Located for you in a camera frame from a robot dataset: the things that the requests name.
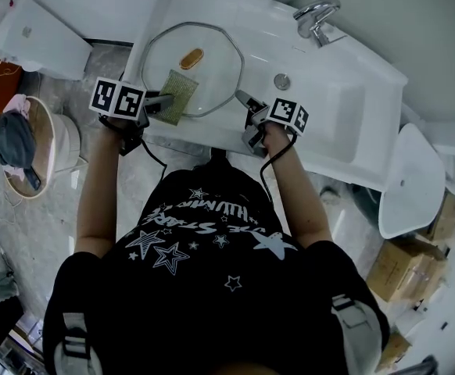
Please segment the star print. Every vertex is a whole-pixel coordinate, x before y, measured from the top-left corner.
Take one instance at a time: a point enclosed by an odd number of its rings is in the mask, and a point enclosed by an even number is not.
[[[157,266],[165,266],[172,275],[175,276],[177,271],[177,263],[183,259],[188,259],[189,255],[179,252],[177,248],[179,247],[179,242],[169,248],[162,248],[154,246],[154,249],[159,254],[159,258],[156,260],[155,265],[152,266],[156,268]]]
[[[297,250],[296,246],[292,246],[281,239],[283,237],[281,232],[274,232],[270,237],[264,236],[263,234],[255,232],[254,230],[251,230],[250,233],[259,242],[259,244],[253,248],[254,250],[269,248],[279,259],[285,258],[286,248]]]
[[[192,193],[190,198],[199,198],[200,200],[203,200],[203,196],[208,195],[208,193],[202,191],[202,188],[195,190],[195,189],[189,189]]]
[[[146,257],[146,253],[149,250],[149,246],[155,243],[163,243],[164,240],[157,238],[156,235],[158,234],[159,230],[155,230],[151,234],[147,234],[143,230],[140,232],[140,236],[129,243],[126,247],[134,247],[134,246],[141,246],[141,259],[144,260]]]
[[[217,243],[219,245],[219,248],[223,248],[224,245],[229,245],[229,241],[226,239],[225,234],[223,234],[222,236],[217,235],[213,243]]]
[[[231,275],[227,275],[227,282],[224,286],[230,288],[231,291],[235,291],[236,288],[243,288],[240,284],[240,277],[232,277]]]

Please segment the wash basin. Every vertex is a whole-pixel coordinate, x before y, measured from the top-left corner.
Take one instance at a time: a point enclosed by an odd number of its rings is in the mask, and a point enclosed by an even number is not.
[[[199,83],[186,113],[198,114],[231,96],[241,60],[215,30],[182,27],[195,21],[224,29],[241,51],[245,68],[239,88],[272,105],[276,98],[298,102],[310,114],[296,149],[306,170],[383,191],[399,128],[404,75],[336,27],[324,25],[333,41],[318,48],[297,33],[295,9],[271,0],[157,0],[134,44],[124,80],[159,90],[170,70]],[[204,57],[190,70],[179,67],[194,48]],[[291,82],[274,83],[278,74]],[[147,132],[249,154],[242,143],[247,110],[235,98],[202,118],[183,117],[172,125],[152,120]]]

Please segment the chrome faucet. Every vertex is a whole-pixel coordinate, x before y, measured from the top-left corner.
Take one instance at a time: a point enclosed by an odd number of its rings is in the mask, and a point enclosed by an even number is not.
[[[305,39],[313,35],[319,47],[329,45],[330,41],[321,30],[321,25],[338,9],[339,0],[318,0],[294,12],[293,17],[298,23],[299,35]]]

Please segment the black t-shirt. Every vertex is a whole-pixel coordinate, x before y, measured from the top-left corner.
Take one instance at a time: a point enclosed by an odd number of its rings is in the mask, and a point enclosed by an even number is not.
[[[211,162],[168,175],[103,259],[64,262],[45,315],[45,362],[53,373],[62,314],[83,312],[105,373],[201,374],[232,362],[347,373],[331,314],[341,294],[376,311],[385,343],[387,321],[342,249],[304,250],[257,182]]]

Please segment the person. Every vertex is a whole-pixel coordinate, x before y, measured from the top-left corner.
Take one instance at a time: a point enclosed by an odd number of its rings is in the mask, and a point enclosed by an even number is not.
[[[269,156],[289,139],[267,123]],[[225,154],[169,173],[116,243],[120,135],[104,128],[78,208],[75,253],[45,314],[50,373],[367,373],[389,325],[335,245],[296,150],[273,168],[292,236]],[[81,366],[83,371],[73,368]]]

